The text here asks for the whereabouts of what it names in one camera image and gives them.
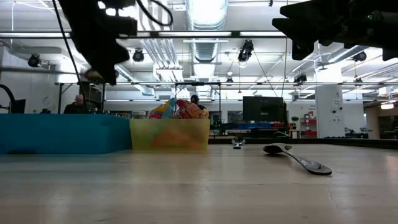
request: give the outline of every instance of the plastic container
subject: plastic container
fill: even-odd
[[[209,119],[132,119],[132,149],[135,151],[206,151]]]

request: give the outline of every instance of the colorful bag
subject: colorful bag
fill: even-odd
[[[179,119],[205,119],[208,115],[202,111],[198,105],[187,100],[177,100],[176,104],[180,107],[175,116]]]
[[[153,119],[166,119],[170,118],[172,116],[175,103],[177,99],[171,98],[167,100],[165,103],[159,105],[155,109],[153,109],[149,114],[148,118],[153,118]]]

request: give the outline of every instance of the person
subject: person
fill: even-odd
[[[206,109],[203,105],[199,104],[199,97],[197,95],[192,95],[191,96],[191,103],[196,104],[201,110]]]
[[[67,105],[67,107],[65,107],[65,110],[63,111],[63,113],[64,114],[86,113],[83,95],[77,95],[75,97],[75,102]]]

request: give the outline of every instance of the metal spoon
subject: metal spoon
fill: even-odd
[[[273,143],[269,144],[268,146],[264,146],[263,150],[264,152],[270,153],[270,154],[275,154],[275,153],[280,153],[283,152],[287,154],[288,156],[292,157],[295,159],[306,171],[308,171],[311,174],[315,175],[330,175],[331,174],[331,169],[327,166],[324,166],[318,162],[309,160],[309,159],[304,159],[298,155],[295,155],[291,152],[288,152],[288,150],[292,149],[293,146],[290,146],[288,144],[283,144],[283,143]]]

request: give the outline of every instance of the black screen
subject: black screen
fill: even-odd
[[[244,96],[243,120],[284,122],[282,97]]]

